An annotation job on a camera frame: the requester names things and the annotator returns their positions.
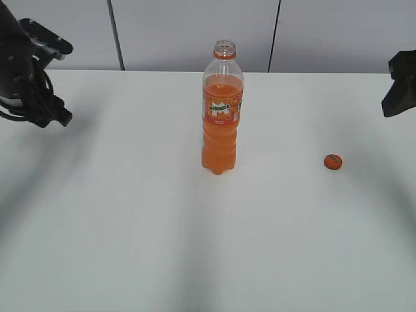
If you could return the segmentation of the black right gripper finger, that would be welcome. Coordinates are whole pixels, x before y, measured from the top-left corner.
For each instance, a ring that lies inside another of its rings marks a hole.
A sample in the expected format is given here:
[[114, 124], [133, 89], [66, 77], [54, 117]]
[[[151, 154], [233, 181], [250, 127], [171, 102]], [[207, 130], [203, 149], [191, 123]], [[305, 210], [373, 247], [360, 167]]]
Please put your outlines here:
[[382, 100], [383, 115], [397, 116], [415, 108], [415, 61], [416, 50], [399, 51], [389, 62], [393, 84]]

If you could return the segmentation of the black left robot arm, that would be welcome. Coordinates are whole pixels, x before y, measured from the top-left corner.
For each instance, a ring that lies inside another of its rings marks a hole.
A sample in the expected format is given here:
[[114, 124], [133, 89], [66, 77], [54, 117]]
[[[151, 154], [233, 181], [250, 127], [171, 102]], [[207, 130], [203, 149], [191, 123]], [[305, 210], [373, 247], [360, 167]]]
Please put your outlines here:
[[60, 53], [58, 36], [30, 18], [16, 19], [1, 2], [1, 105], [45, 110], [53, 92], [44, 70]]

